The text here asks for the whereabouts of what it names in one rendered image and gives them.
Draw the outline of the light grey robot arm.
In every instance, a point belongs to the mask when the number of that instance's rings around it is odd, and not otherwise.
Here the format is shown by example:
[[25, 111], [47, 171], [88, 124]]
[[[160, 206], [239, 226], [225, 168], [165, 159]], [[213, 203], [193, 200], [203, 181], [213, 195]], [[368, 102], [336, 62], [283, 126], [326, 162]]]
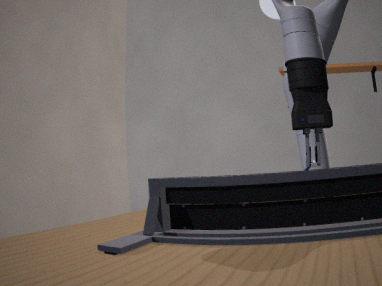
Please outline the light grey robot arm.
[[[294, 5], [293, 0], [272, 0], [272, 2], [281, 20], [283, 37], [289, 33], [301, 31], [318, 34], [327, 65], [348, 0], [325, 0], [313, 10], [306, 6]], [[291, 115], [294, 103], [289, 91], [287, 73], [283, 76], [283, 89]], [[321, 166], [312, 167], [309, 170], [331, 168], [325, 129], [322, 128], [322, 130], [323, 132], [319, 134]], [[296, 135], [303, 171], [307, 168], [305, 135], [303, 130], [296, 130]]]

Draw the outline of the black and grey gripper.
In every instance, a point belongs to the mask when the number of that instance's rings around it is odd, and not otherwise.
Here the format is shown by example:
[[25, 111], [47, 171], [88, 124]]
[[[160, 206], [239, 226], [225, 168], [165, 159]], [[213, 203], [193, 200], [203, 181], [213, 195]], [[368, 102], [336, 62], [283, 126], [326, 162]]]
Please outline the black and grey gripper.
[[321, 166], [319, 133], [333, 126], [332, 111], [327, 101], [326, 61], [318, 34], [293, 32], [284, 36], [284, 73], [288, 75], [293, 97], [293, 130], [303, 130], [306, 141], [306, 165], [311, 167], [310, 129], [315, 129], [315, 158]]

